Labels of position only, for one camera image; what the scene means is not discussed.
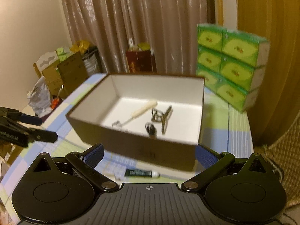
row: yellow plastic bag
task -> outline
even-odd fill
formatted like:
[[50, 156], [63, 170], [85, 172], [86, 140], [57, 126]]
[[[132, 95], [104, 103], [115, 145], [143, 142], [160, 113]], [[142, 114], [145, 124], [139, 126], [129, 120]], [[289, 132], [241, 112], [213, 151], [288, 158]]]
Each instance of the yellow plastic bag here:
[[83, 55], [89, 48], [89, 46], [90, 43], [87, 40], [79, 40], [76, 41], [76, 43], [72, 47], [70, 47], [70, 50], [74, 53], [80, 52], [81, 55]]

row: brown curtain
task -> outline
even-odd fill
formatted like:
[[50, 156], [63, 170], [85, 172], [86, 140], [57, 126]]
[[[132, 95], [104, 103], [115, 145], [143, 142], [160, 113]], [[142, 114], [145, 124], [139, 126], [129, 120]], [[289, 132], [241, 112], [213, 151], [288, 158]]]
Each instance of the brown curtain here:
[[62, 1], [72, 41], [95, 44], [106, 72], [128, 71], [125, 51], [133, 38], [152, 46], [158, 72], [195, 74], [196, 24], [215, 19], [212, 0], [209, 10], [207, 0]]
[[300, 110], [300, 0], [238, 0], [238, 29], [270, 40], [263, 84], [247, 111], [254, 145], [270, 145]]

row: green tube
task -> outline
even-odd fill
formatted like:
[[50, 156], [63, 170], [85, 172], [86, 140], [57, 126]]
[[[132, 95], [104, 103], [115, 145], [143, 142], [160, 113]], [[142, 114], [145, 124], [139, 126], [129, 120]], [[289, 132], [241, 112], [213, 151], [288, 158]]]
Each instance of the green tube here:
[[158, 178], [159, 173], [155, 171], [143, 171], [137, 169], [126, 169], [125, 176], [127, 177], [148, 177], [148, 178]]

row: checkered tablecloth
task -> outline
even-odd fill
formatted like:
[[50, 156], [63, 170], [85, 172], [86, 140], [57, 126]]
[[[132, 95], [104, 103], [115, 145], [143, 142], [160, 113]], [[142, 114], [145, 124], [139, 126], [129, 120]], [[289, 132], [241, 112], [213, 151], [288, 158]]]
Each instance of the checkered tablecloth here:
[[[95, 74], [79, 86], [64, 102], [50, 115], [43, 127], [57, 132], [56, 143], [34, 142], [24, 149], [17, 157], [7, 174], [0, 183], [0, 198], [12, 220], [17, 224], [19, 218], [12, 206], [11, 195], [17, 183], [41, 152], [48, 152], [52, 157], [63, 157], [71, 151], [83, 152], [89, 148], [77, 136], [67, 121], [66, 113], [78, 102], [105, 74]], [[205, 89], [204, 109], [202, 120], [202, 144], [218, 153], [228, 151], [238, 158], [248, 158], [253, 153], [252, 139], [246, 113], [239, 113], [228, 103]], [[157, 170], [161, 177], [158, 179], [124, 178], [126, 168]], [[123, 182], [177, 182], [179, 185], [201, 171], [178, 172], [148, 163], [140, 162], [110, 152], [105, 152], [104, 159], [95, 167], [105, 175], [120, 177]]]

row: circular pad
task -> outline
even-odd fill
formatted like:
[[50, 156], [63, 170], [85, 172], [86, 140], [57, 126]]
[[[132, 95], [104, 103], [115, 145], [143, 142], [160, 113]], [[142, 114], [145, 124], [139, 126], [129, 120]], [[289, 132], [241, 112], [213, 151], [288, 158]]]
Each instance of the circular pad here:
[[255, 203], [266, 196], [265, 190], [257, 184], [242, 183], [231, 188], [231, 194], [238, 201], [244, 203]]
[[33, 223], [71, 221], [86, 212], [93, 200], [94, 189], [89, 182], [51, 171], [24, 177], [12, 195], [13, 207], [20, 218]]
[[42, 202], [62, 200], [69, 193], [67, 186], [61, 183], [45, 183], [37, 186], [33, 192], [35, 198]]
[[260, 172], [218, 178], [208, 185], [205, 198], [217, 214], [240, 223], [274, 219], [286, 203], [280, 182]]

